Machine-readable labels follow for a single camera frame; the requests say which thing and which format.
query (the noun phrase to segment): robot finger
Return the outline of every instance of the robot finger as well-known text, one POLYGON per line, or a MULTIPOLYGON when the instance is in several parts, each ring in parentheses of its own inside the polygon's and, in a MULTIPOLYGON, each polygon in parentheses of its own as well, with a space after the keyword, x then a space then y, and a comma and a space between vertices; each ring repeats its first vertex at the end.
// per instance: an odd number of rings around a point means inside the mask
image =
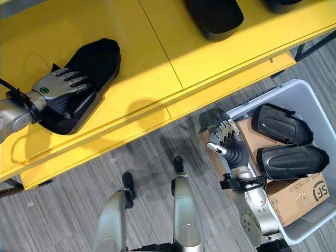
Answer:
POLYGON ((58 69, 56 71, 53 71, 52 74, 54 74, 56 76, 61 76, 61 75, 65 74, 67 72, 70 72, 70 71, 71 71, 71 69, 66 67, 66 68, 61 68, 61 69, 58 69))
POLYGON ((78 71, 73 71, 73 72, 67 72, 63 75, 60 76, 60 78, 62 78, 63 80, 71 80, 77 76, 80 75, 80 72, 78 71))
POLYGON ((222 132, 220 131, 220 129, 216 129, 215 135, 217 136, 219 142, 221 142, 221 141, 224 142, 225 138, 224 138, 222 132))
POLYGON ((81 83, 83 83, 85 80, 89 79, 88 76, 80 76, 80 77, 76 77, 76 78, 73 78, 69 81, 67 81, 67 83, 72 86, 72 87, 75 87, 81 83))
POLYGON ((226 134, 226 127, 222 122, 220 123, 219 129, 220 131, 222 131, 223 134, 226 134))
POLYGON ((79 92, 82 92, 83 90, 89 88, 90 86, 91 86, 91 84, 87 83, 87 84, 77 85, 77 86, 75 86, 75 88, 77 89, 77 93, 79 93, 79 92))
POLYGON ((228 120, 228 123, 231 125, 231 128, 235 132, 235 134, 239 135, 239 129, 238 129, 236 123, 232 119, 228 120))
POLYGON ((222 131, 221 131, 220 128, 216 128, 216 129, 214 130, 214 132, 215 132, 215 134, 221 134, 221 133, 222 133, 222 131))
POLYGON ((224 124, 225 128, 229 128, 230 127, 230 124, 228 123, 228 121, 224 121, 223 124, 224 124))

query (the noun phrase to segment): robotic hand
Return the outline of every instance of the robotic hand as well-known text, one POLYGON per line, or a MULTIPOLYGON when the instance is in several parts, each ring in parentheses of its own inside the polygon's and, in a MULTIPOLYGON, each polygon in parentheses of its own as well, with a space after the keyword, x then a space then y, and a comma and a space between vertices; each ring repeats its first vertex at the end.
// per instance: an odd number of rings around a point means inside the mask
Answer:
POLYGON ((90 87, 88 77, 69 68, 58 69, 44 76, 27 94, 2 79, 0 81, 10 89, 6 93, 7 98, 0 100, 0 143, 28 124, 39 122, 40 112, 46 106, 63 117, 71 117, 66 111, 69 98, 90 87))
POLYGON ((223 156, 231 170, 231 174, 224 174, 221 187, 233 190, 240 223, 250 242, 257 251, 291 252, 270 211, 271 206, 263 188, 266 177, 254 177, 251 174, 248 150, 235 122, 222 113, 211 129, 218 143, 208 142, 207 146, 223 156))
POLYGON ((36 122, 56 134, 75 133, 103 100, 119 73, 120 60, 118 43, 102 38, 81 46, 64 68, 54 64, 29 93, 0 79, 10 90, 0 100, 0 143, 36 122))

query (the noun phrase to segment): sf logo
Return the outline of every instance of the sf logo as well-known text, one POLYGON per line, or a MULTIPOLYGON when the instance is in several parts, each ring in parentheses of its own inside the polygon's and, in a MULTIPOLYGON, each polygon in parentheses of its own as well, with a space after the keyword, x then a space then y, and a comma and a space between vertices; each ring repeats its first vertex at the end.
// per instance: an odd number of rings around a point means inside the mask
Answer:
POLYGON ((278 205, 278 203, 279 203, 278 200, 277 200, 276 198, 273 198, 271 202, 272 202, 272 205, 273 205, 273 206, 276 206, 276 205, 278 205))
POLYGON ((316 201, 319 201, 324 195, 328 193, 327 187, 323 180, 317 182, 313 188, 313 195, 316 201))

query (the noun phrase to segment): black tray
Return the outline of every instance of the black tray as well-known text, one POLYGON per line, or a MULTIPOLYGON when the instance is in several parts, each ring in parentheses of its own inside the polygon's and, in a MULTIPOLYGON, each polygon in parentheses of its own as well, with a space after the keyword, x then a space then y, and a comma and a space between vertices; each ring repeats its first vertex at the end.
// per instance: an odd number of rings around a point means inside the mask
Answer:
POLYGON ((286 13, 294 9, 302 0, 262 0, 274 13, 286 13))
POLYGON ((208 40, 231 36, 244 20, 235 0, 184 0, 196 25, 208 40))
POLYGON ((313 132, 295 117, 295 111, 270 103, 259 106, 251 124, 256 132, 282 143, 304 145, 313 141, 313 132))
POLYGON ((259 149, 257 162, 269 179, 288 180, 322 172, 329 164, 329 156, 312 145, 291 144, 259 149))
MULTIPOLYGON (((88 76, 91 87, 72 96, 66 103, 71 118, 65 118, 49 107, 42 111, 40 124, 61 135, 74 134, 78 131, 103 100, 104 93, 119 73, 119 45, 107 38, 84 45, 77 50, 65 67, 88 76)), ((57 69, 59 67, 54 64, 52 71, 57 69)))

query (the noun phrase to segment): black wire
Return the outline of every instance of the black wire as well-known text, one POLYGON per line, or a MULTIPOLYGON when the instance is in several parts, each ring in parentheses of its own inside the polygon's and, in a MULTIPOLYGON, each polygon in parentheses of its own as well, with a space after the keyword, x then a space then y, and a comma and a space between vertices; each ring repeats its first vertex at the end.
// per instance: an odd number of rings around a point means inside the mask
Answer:
POLYGON ((0 78, 0 84, 4 85, 6 88, 10 89, 11 91, 18 91, 18 89, 14 88, 11 84, 7 81, 0 78))

